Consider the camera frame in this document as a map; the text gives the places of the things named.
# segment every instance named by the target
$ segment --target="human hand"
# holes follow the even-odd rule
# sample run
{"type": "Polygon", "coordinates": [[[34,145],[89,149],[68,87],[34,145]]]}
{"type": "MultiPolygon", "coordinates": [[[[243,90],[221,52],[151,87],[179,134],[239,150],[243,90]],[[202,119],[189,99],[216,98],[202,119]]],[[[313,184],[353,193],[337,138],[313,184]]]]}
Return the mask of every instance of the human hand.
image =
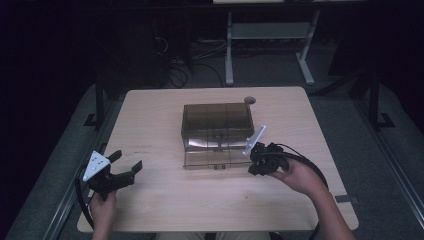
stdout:
{"type": "Polygon", "coordinates": [[[296,192],[303,193],[312,198],[315,193],[327,191],[318,175],[308,166],[293,159],[287,159],[289,170],[287,172],[273,172],[268,174],[289,186],[296,192]]]}
{"type": "Polygon", "coordinates": [[[93,240],[108,239],[112,232],[116,213],[116,192],[109,193],[106,201],[98,193],[94,193],[90,203],[91,217],[94,222],[93,240]]]}

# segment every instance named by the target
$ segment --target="table leg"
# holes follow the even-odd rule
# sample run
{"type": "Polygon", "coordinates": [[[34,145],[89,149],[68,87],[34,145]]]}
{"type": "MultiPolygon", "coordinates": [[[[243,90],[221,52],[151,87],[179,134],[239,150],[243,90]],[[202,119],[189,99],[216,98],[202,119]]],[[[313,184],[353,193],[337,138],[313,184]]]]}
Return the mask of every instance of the table leg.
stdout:
{"type": "Polygon", "coordinates": [[[299,62],[300,69],[302,70],[303,77],[305,78],[306,84],[314,85],[314,79],[312,78],[312,74],[309,71],[308,64],[306,63],[306,55],[309,51],[309,46],[311,45],[312,38],[314,36],[315,28],[318,22],[320,11],[317,10],[312,17],[311,24],[309,25],[309,29],[306,35],[305,46],[303,47],[301,52],[296,53],[297,61],[299,62]]]}
{"type": "Polygon", "coordinates": [[[225,56],[225,84],[232,86],[234,84],[233,79],[233,62],[231,60],[231,18],[232,13],[228,13],[228,24],[227,24],[227,54],[225,56]]]}

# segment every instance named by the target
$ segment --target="wooden table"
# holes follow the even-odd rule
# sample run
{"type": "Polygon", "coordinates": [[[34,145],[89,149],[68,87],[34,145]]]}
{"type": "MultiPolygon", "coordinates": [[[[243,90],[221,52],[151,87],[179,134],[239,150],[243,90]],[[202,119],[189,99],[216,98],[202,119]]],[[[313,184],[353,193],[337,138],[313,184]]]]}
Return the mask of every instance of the wooden table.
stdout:
{"type": "MultiPolygon", "coordinates": [[[[252,96],[260,141],[289,145],[311,159],[326,176],[334,196],[346,195],[305,91],[300,87],[130,91],[105,156],[122,150],[113,173],[143,160],[135,184],[118,192],[115,231],[284,231],[311,230],[318,218],[311,201],[247,168],[186,170],[181,138],[183,106],[243,102],[252,96]]],[[[358,220],[350,202],[338,203],[350,228],[358,220]]],[[[91,231],[81,217],[78,229],[91,231]]]]}

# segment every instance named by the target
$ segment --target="transparent box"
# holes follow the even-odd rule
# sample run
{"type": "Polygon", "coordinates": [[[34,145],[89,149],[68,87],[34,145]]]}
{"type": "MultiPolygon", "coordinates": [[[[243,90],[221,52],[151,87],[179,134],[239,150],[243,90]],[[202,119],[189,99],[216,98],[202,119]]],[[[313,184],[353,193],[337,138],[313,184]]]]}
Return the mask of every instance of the transparent box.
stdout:
{"type": "Polygon", "coordinates": [[[184,106],[181,135],[185,169],[225,169],[246,166],[246,138],[255,132],[250,107],[245,103],[184,106]]]}

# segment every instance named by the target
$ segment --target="small round object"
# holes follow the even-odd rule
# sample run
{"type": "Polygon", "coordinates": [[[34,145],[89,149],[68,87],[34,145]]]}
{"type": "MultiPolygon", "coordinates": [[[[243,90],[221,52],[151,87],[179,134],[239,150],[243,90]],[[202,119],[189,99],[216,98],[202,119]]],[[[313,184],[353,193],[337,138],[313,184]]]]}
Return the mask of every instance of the small round object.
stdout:
{"type": "Polygon", "coordinates": [[[248,97],[245,97],[244,98],[244,102],[246,104],[252,105],[252,104],[254,104],[256,102],[256,98],[251,97],[251,96],[248,96],[248,97]]]}

